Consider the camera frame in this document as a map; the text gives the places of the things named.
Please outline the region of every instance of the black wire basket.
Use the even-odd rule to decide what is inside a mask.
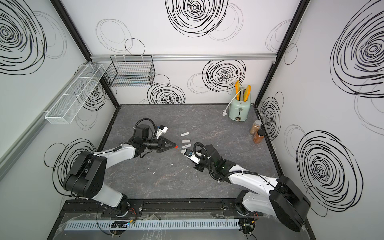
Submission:
[[[125,56],[113,56],[113,58],[111,56],[112,63],[104,74],[110,87],[152,86],[156,73],[152,56],[138,55],[137,57],[141,57],[142,61],[125,61]]]

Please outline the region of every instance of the aluminum rail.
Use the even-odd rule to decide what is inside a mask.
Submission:
[[[269,60],[275,61],[275,53],[244,54],[145,54],[141,55],[92,55],[93,62],[117,61],[210,61],[210,60]]]

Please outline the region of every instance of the mint green toaster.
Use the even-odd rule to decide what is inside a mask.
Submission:
[[[240,99],[243,99],[243,92],[245,88],[240,89]],[[251,107],[251,93],[249,93],[248,100],[246,102],[238,101],[236,98],[231,102],[229,106],[229,118],[235,121],[245,121],[248,117],[249,108]]]

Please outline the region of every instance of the metal rail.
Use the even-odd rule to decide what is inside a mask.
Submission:
[[[82,66],[75,75],[68,81],[66,86],[71,85],[80,73],[86,68]],[[67,87],[63,87],[62,90],[52,99],[52,101],[47,105],[44,111],[47,111],[53,107],[53,105],[60,99],[60,97],[65,93]],[[27,127],[27,129],[21,134],[21,136],[12,144],[12,146],[5,152],[5,154],[0,157],[0,181],[5,177],[7,172],[15,164],[15,162],[21,157],[24,151],[32,143],[35,137],[40,133],[48,121],[45,120],[46,112],[41,112],[35,120]]]
[[[243,54],[145,54],[141,55],[92,55],[93,62],[117,61],[210,61],[210,60],[269,60],[275,61],[275,53]]]

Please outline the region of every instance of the black frame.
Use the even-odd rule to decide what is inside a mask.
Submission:
[[[283,41],[279,47],[279,50],[277,51],[276,61],[274,62],[274,64],[272,64],[271,68],[269,69],[268,74],[267,74],[267,76],[266,76],[266,78],[262,84],[262,87],[260,89],[260,92],[256,98],[256,101],[255,101],[253,107],[254,107],[254,110],[255,110],[255,113],[256,113],[258,119],[260,119],[261,121],[262,121],[262,119],[261,119],[260,113],[257,109],[258,105],[260,104],[260,102],[261,102],[261,100],[262,100],[262,98],[263,98],[263,96],[264,96],[264,94],[268,88],[268,85],[269,85],[270,81],[272,80],[274,73],[276,72],[277,67],[279,66],[279,64],[280,64],[280,62],[284,56],[284,53],[285,53],[285,51],[289,45],[289,42],[290,42],[293,34],[295,33],[295,30],[296,30],[302,16],[304,15],[304,12],[305,12],[309,2],[310,2],[310,0],[301,0],[300,1],[299,5],[295,11],[295,14],[293,16],[293,19],[292,19],[292,21],[288,27],[288,30],[287,30],[284,38],[283,38]],[[70,32],[72,38],[74,39],[75,43],[79,47],[80,51],[84,55],[85,59],[87,61],[91,61],[91,53],[88,50],[87,46],[85,45],[85,42],[81,38],[79,32],[77,31],[74,23],[72,22],[69,14],[67,13],[61,0],[51,0],[51,3],[54,6],[54,8],[56,9],[57,13],[59,14],[63,23],[67,27],[68,31]],[[113,92],[111,91],[111,89],[108,86],[104,77],[102,77],[100,79],[100,83],[101,83],[103,89],[105,90],[105,92],[107,93],[108,97],[110,98],[111,102],[113,103],[114,107],[116,108],[116,110],[115,110],[115,113],[113,114],[111,121],[109,122],[108,128],[105,131],[105,134],[104,134],[104,136],[100,142],[100,145],[98,147],[98,151],[101,151],[103,149],[105,142],[108,138],[108,135],[112,129],[113,123],[117,117],[117,114],[118,114],[121,106],[122,106],[121,104],[118,103],[117,99],[115,98]],[[268,134],[265,135],[265,140],[266,140],[267,146],[270,150],[272,160],[275,164],[277,173],[279,174],[279,176],[282,176],[283,171],[282,171],[281,166],[279,164],[275,150],[273,149],[271,140],[268,137]],[[154,201],[155,199],[143,199],[143,201],[145,201],[145,202],[150,201],[150,200]],[[166,201],[169,203],[169,201],[177,202],[177,201],[185,201],[185,200],[186,199],[157,199],[157,201],[159,203],[163,202],[163,201]],[[224,200],[233,201],[234,199],[188,199],[188,201],[191,201],[191,202],[200,201],[200,203],[202,200],[207,201],[207,202],[211,202],[211,201],[224,201]],[[67,212],[87,212],[87,213],[94,212],[94,213],[96,213],[97,209],[98,209],[98,204],[96,201],[93,201],[93,202],[92,202],[92,200],[68,200],[68,201],[66,201],[60,214],[59,214],[59,216],[58,216],[58,218],[57,218],[57,220],[56,220],[56,222],[55,222],[55,224],[54,224],[54,226],[53,226],[53,228],[52,228],[51,233],[48,236],[48,239],[53,239],[53,236],[56,232],[56,229],[60,225],[61,220],[63,219],[65,213],[67,213]],[[313,234],[312,228],[308,222],[308,219],[306,219],[306,221],[305,221],[305,226],[308,230],[308,234],[309,234],[310,238],[312,240],[316,240],[316,238]]]
[[[264,126],[264,123],[263,123],[263,120],[260,116],[258,106],[259,106],[259,104],[260,104],[260,102],[261,102],[261,100],[262,100],[262,98],[263,98],[263,96],[264,96],[264,94],[268,88],[269,83],[271,82],[271,80],[272,80],[272,78],[273,78],[273,76],[277,70],[277,67],[279,66],[281,60],[283,59],[284,53],[287,50],[288,45],[290,44],[291,38],[293,37],[293,35],[296,31],[296,28],[299,25],[300,20],[303,17],[304,12],[305,12],[308,4],[310,3],[310,1],[311,0],[301,0],[300,1],[299,6],[297,7],[296,12],[292,18],[292,21],[288,27],[288,30],[285,33],[285,36],[284,36],[283,41],[279,47],[279,50],[277,51],[276,61],[272,64],[271,68],[269,69],[268,74],[267,74],[267,76],[263,82],[263,85],[260,89],[260,92],[256,98],[256,101],[255,101],[255,104],[253,107],[255,109],[255,113],[257,115],[257,118],[262,121],[262,124],[263,124],[262,126]],[[278,173],[279,177],[281,177],[283,175],[283,170],[281,169],[281,166],[280,166],[279,160],[277,158],[276,152],[273,148],[272,142],[271,142],[271,140],[268,136],[268,133],[266,131],[265,131],[265,137],[264,138],[265,138],[265,142],[267,143],[269,152],[271,153],[271,157],[272,157],[273,163],[275,164],[277,173]],[[308,221],[308,218],[305,220],[305,227],[308,230],[308,234],[310,236],[310,239],[316,240],[316,237],[313,234],[313,231],[312,231],[312,228],[311,228],[310,223]]]
[[[63,21],[64,25],[67,27],[68,31],[70,32],[73,40],[79,47],[81,53],[83,54],[85,60],[92,61],[91,59],[91,52],[88,50],[87,46],[85,45],[85,42],[81,38],[79,32],[77,31],[71,17],[69,16],[67,10],[65,9],[63,3],[60,0],[51,0],[51,3],[53,7],[56,9],[57,14],[60,16],[61,20]],[[115,95],[112,93],[111,89],[109,88],[106,80],[104,77],[101,77],[100,84],[103,87],[104,91],[107,93],[109,99],[111,100],[113,106],[115,108],[119,107],[119,103],[117,99],[115,98]]]
[[[223,212],[224,217],[234,217],[236,219],[248,219],[249,216],[242,216],[234,209],[234,198],[224,199],[127,199],[128,202],[141,202],[142,211],[137,212],[141,217],[144,213],[161,212]],[[100,203],[89,199],[72,199],[65,201],[47,240],[53,240],[55,233],[63,221],[66,213],[87,213],[96,214],[99,211]],[[264,216],[262,212],[257,212],[258,216]],[[127,217],[111,217],[111,220],[129,220]]]

